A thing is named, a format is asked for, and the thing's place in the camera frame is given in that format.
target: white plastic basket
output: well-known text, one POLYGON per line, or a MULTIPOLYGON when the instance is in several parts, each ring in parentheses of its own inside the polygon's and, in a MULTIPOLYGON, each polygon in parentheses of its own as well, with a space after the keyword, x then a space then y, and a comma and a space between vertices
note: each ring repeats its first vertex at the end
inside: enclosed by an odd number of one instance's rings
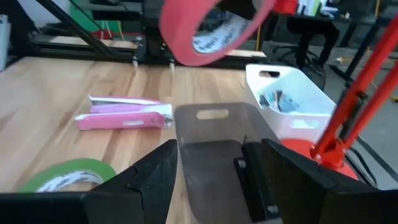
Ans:
POLYGON ((261 112, 264 119, 279 139, 305 139, 317 142, 335 108, 329 99, 303 72, 288 66, 246 66, 245 100, 261 112), (260 72, 279 73, 277 77, 260 76, 260 72), (290 113, 281 113, 261 106, 260 95, 277 90, 291 96, 299 108, 290 113))

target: stapler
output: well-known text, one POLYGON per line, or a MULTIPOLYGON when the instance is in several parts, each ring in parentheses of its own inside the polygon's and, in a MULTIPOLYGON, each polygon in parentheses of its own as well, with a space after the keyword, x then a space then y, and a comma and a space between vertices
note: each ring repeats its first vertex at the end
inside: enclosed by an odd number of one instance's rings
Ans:
POLYGON ((123 128, 168 128, 173 122, 172 105, 144 98, 89 96, 89 114, 75 121, 81 130, 123 128))

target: wooden table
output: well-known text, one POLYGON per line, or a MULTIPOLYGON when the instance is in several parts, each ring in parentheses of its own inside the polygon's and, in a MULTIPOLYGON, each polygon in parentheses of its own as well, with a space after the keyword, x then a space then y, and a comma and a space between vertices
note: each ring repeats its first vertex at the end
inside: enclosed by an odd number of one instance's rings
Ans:
MULTIPOLYGON (((242 70, 176 67, 173 74, 169 67, 134 70, 126 63, 23 58, 0 74, 0 191, 14 192, 41 170, 82 157, 107 162, 120 173, 175 138, 174 127, 80 131, 73 118, 90 110, 88 95, 150 98, 176 108, 242 101, 243 86, 242 70)), ((187 223, 189 216, 180 212, 187 205, 177 179, 167 223, 187 223)))

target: tape label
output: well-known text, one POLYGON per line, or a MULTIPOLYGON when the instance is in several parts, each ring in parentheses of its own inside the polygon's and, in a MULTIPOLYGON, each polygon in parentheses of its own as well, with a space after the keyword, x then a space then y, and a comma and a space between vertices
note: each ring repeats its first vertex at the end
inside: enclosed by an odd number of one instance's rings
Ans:
POLYGON ((91 182, 102 184, 103 179, 96 173, 89 170, 79 170, 65 175, 54 177, 52 180, 46 182, 39 187, 36 192, 53 192, 63 187, 79 182, 91 182))
POLYGON ((235 41, 248 27, 250 21, 231 12, 226 12, 226 19, 219 28, 207 34, 193 37, 193 48, 200 53, 209 54, 221 50, 235 41))

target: clutter in basket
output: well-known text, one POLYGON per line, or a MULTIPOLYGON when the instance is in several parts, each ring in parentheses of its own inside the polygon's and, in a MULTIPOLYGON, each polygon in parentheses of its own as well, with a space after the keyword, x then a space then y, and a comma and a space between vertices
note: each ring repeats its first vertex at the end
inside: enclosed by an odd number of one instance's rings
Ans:
POLYGON ((297 111, 299 108, 299 105, 293 101, 292 97, 285 94, 282 90, 260 95, 260 105, 282 113, 297 111))

